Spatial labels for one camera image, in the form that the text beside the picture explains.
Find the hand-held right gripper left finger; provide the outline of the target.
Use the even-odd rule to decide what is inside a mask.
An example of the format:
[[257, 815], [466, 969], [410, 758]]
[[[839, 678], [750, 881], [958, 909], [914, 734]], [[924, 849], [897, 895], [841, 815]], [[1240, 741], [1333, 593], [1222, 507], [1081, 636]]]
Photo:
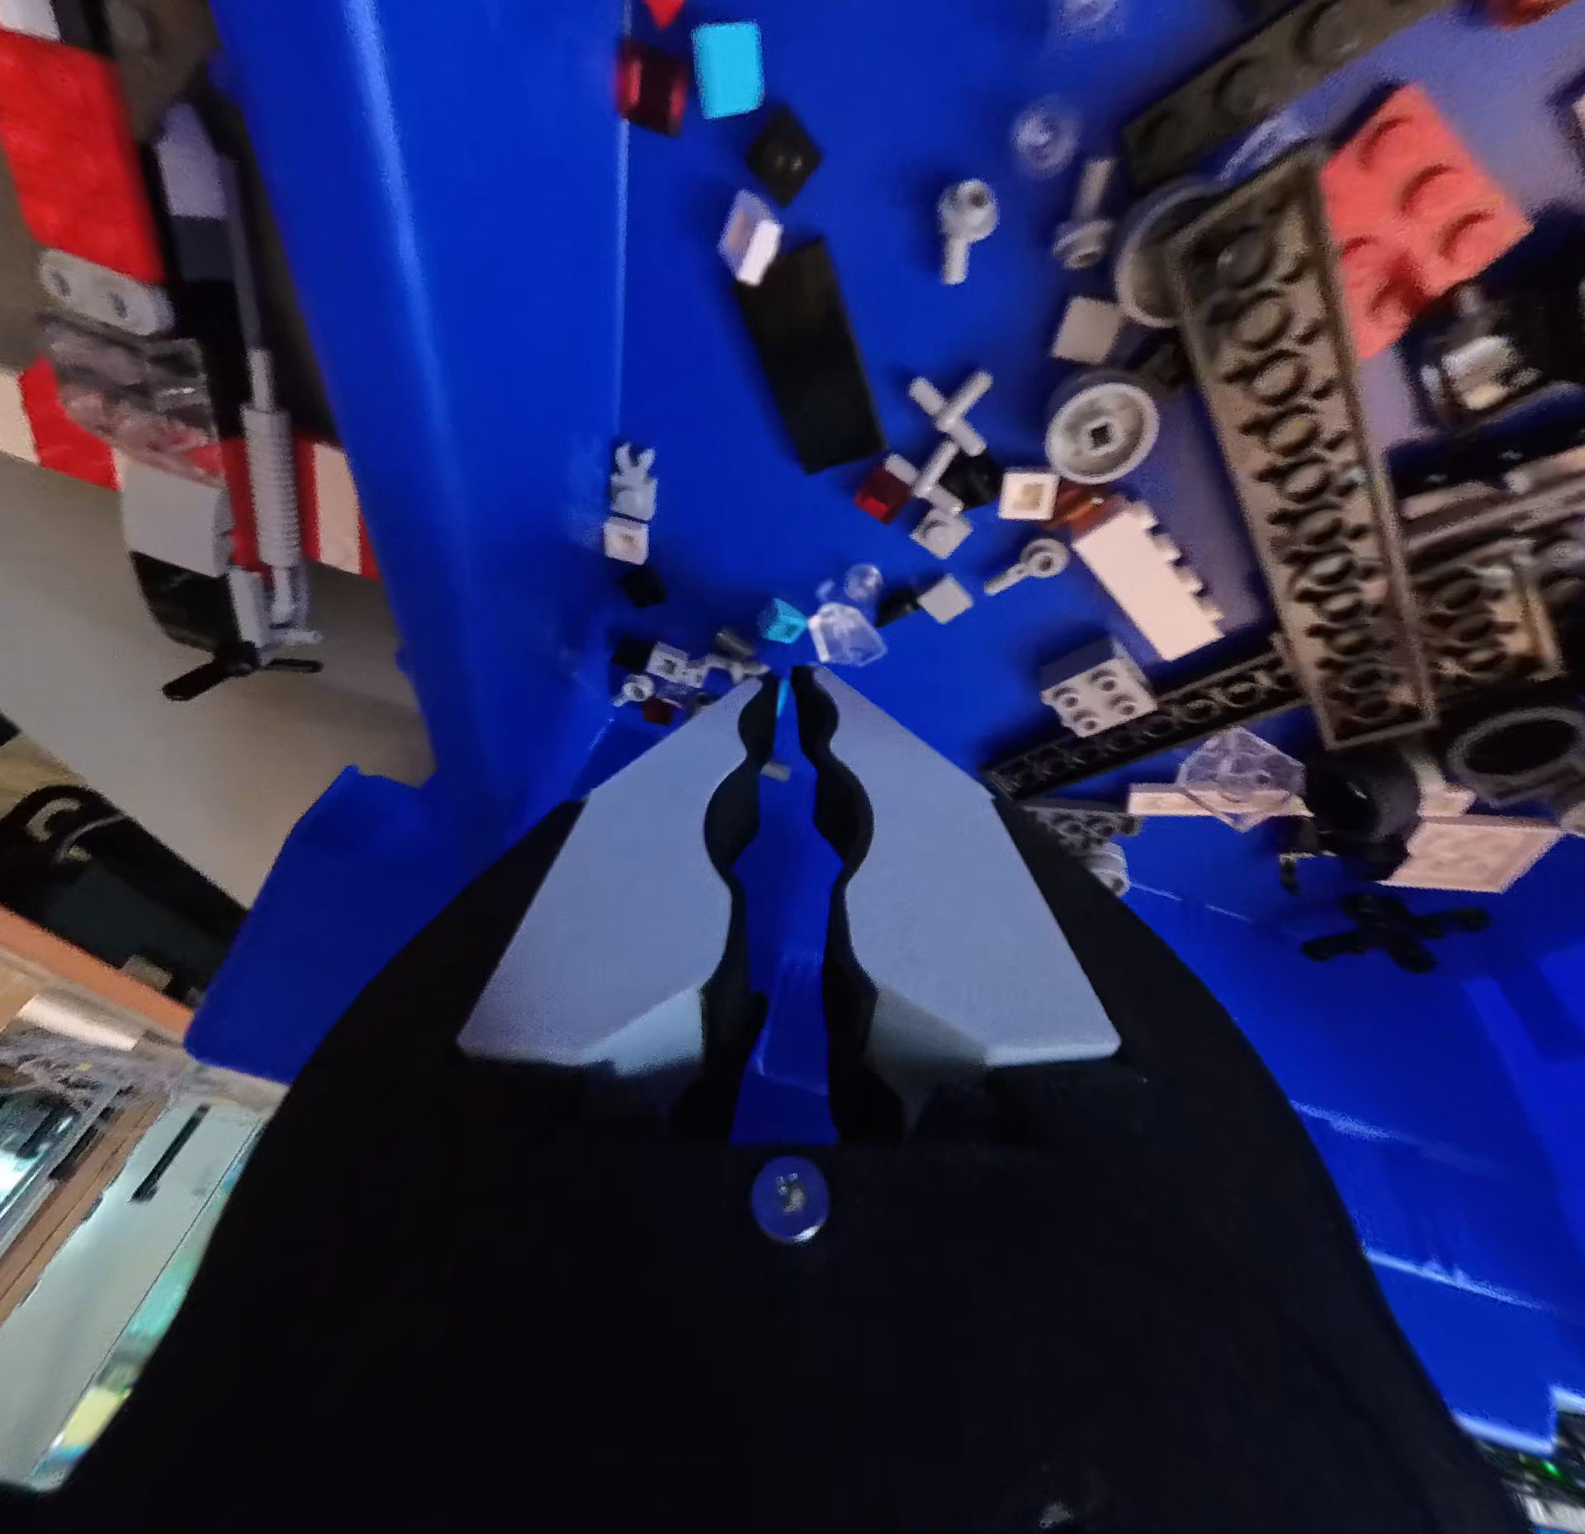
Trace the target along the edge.
[[762, 830], [764, 678], [578, 803], [460, 1048], [597, 1070], [671, 1115], [738, 1115], [764, 997], [738, 874]]

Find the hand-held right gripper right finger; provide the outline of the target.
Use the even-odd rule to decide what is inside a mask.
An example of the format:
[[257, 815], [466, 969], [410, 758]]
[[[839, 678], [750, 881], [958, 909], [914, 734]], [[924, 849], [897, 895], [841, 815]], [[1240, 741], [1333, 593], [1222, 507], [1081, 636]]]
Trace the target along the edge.
[[994, 795], [830, 669], [797, 669], [790, 691], [839, 859], [823, 956], [839, 1137], [895, 1142], [936, 1087], [1116, 1056]]

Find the pile of toy bricks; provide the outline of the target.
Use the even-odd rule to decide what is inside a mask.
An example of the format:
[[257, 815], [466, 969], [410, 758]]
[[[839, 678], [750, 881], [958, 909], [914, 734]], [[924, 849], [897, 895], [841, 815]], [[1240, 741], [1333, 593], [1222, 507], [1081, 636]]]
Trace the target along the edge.
[[[1069, 375], [1139, 373], [1158, 395], [1153, 454], [1127, 479], [1079, 485], [1039, 450], [1002, 463], [980, 423], [995, 375], [912, 375], [930, 443], [885, 454], [855, 507], [945, 570], [885, 581], [877, 560], [772, 597], [750, 631], [767, 657], [884, 670], [884, 697], [924, 719], [1000, 798], [1081, 843], [1061, 798], [1122, 782], [1144, 762], [1170, 807], [1285, 826], [1281, 881], [1312, 863], [1407, 891], [1511, 891], [1567, 835], [1583, 836], [1583, 0], [1246, 0], [1255, 26], [1135, 113], [1116, 152], [1085, 152], [1059, 96], [1013, 126], [1019, 171], [1066, 171], [1046, 257], [1084, 281], [1050, 336]], [[1122, 0], [1056, 0], [1097, 35]], [[1439, 298], [1381, 356], [1359, 361], [1365, 425], [1398, 504], [1436, 687], [1430, 732], [1328, 749], [1179, 336], [1166, 242], [1297, 147], [1323, 167], [1402, 82], [1422, 85], [1534, 232]], [[746, 153], [718, 257], [762, 282], [792, 248], [790, 208], [823, 152], [789, 106]], [[1225, 640], [1162, 662], [1072, 545], [1109, 498], [1147, 501], [1219, 608]], [[653, 724], [688, 686], [661, 636], [624, 634], [616, 703]]]

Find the blue plastic bin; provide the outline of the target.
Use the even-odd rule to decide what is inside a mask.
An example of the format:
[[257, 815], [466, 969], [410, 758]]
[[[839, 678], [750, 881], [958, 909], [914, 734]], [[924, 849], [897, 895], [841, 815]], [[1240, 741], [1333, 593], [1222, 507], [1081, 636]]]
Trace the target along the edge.
[[[354, 990], [508, 832], [661, 736], [611, 707], [611, 645], [694, 650], [877, 560], [945, 568], [806, 473], [714, 252], [780, 106], [825, 162], [819, 242], [888, 441], [912, 375], [988, 369], [1002, 463], [1039, 450], [1084, 287], [1046, 257], [1066, 171], [1019, 171], [1044, 96], [1109, 153], [1255, 26], [1246, 0], [213, 0], [222, 89], [283, 232], [421, 697], [425, 789], [338, 780], [290, 835], [193, 1024], [290, 1080]], [[1402, 1326], [1475, 1434], [1547, 1451], [1583, 1406], [1583, 846], [1411, 976], [1309, 964], [1346, 887], [1279, 887], [1267, 832], [1147, 832], [1135, 908], [1255, 1030], [1312, 1121]]]

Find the white rectangular brick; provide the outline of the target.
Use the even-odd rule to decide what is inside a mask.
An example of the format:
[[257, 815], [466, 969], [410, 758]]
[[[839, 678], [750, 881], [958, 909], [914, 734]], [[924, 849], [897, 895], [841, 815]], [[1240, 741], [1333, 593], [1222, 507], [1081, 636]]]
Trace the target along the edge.
[[1109, 498], [1072, 525], [1072, 545], [1162, 662], [1225, 640], [1219, 608], [1147, 501]]

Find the grey wheel hub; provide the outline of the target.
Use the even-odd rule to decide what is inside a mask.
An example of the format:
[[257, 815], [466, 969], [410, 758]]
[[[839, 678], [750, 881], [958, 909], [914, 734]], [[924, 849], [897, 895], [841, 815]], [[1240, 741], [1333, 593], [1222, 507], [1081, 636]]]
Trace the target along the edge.
[[1044, 423], [1046, 465], [1079, 485], [1112, 485], [1157, 450], [1162, 408], [1153, 387], [1122, 369], [1069, 375], [1051, 395]]

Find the long dark grey studded plate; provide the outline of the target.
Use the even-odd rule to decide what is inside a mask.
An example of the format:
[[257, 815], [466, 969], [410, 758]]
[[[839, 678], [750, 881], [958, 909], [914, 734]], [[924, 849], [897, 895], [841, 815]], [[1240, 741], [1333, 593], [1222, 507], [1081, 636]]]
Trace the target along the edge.
[[1439, 713], [1319, 168], [1314, 147], [1287, 152], [1162, 263], [1279, 634], [1339, 752], [1430, 732]]

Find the black flat tile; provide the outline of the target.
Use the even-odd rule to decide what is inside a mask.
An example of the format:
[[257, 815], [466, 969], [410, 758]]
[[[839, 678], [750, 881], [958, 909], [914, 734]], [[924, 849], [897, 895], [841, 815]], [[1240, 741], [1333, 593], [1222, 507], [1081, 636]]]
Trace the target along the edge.
[[734, 281], [733, 296], [803, 471], [884, 456], [885, 428], [828, 236], [775, 257], [757, 286]]

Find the red square brick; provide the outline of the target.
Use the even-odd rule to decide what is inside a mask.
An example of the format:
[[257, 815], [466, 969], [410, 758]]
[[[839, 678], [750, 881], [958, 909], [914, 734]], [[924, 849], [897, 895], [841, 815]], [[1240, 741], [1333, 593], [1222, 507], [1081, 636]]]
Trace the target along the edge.
[[1359, 361], [1534, 232], [1417, 82], [1391, 91], [1333, 152], [1319, 190]]

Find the red printed box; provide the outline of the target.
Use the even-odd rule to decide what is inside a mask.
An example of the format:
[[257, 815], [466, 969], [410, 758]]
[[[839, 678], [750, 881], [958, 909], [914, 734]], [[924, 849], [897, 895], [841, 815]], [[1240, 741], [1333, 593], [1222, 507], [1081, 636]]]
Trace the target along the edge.
[[210, 0], [4, 0], [4, 454], [112, 493], [172, 703], [378, 578]]

